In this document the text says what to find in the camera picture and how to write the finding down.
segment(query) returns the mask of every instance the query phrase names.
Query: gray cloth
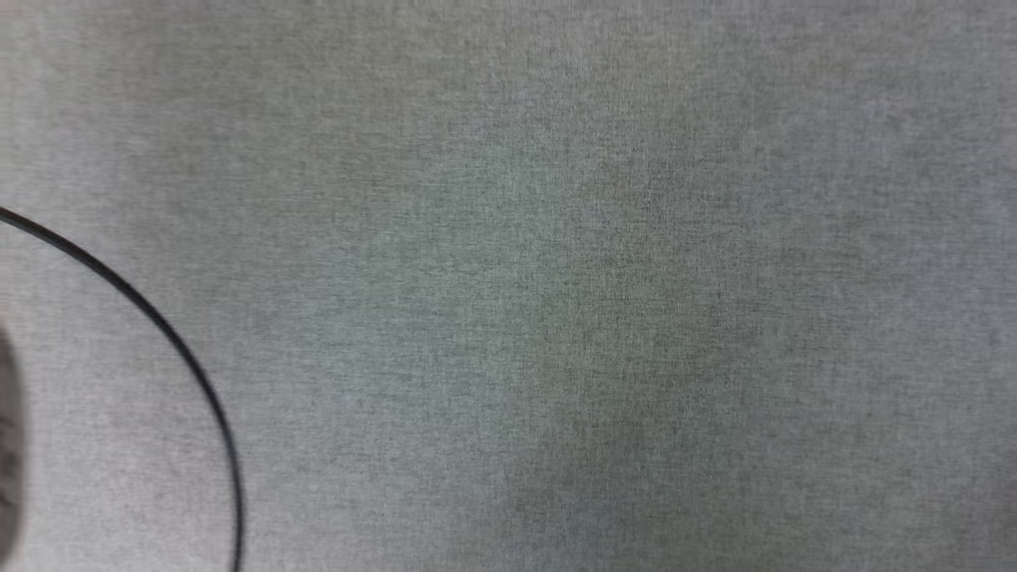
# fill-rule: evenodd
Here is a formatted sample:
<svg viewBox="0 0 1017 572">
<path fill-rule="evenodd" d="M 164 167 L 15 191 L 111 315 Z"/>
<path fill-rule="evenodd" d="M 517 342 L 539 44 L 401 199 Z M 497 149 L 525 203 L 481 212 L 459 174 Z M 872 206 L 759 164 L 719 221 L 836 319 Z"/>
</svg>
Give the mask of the gray cloth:
<svg viewBox="0 0 1017 572">
<path fill-rule="evenodd" d="M 247 570 L 1012 570 L 1012 2 L 11 3 L 0 204 Z M 224 570 L 0 229 L 17 571 Z"/>
</svg>

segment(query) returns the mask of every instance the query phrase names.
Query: textured fabric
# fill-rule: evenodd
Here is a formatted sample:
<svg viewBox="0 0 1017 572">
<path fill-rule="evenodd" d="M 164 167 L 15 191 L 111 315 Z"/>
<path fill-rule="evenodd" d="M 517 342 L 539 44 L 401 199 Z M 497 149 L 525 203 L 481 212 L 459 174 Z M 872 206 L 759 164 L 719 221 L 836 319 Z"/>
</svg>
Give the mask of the textured fabric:
<svg viewBox="0 0 1017 572">
<path fill-rule="evenodd" d="M 1013 569 L 1012 2 L 253 4 L 9 3 L 0 196 L 247 570 Z M 225 569 L 165 340 L 0 282 L 9 569 Z"/>
</svg>

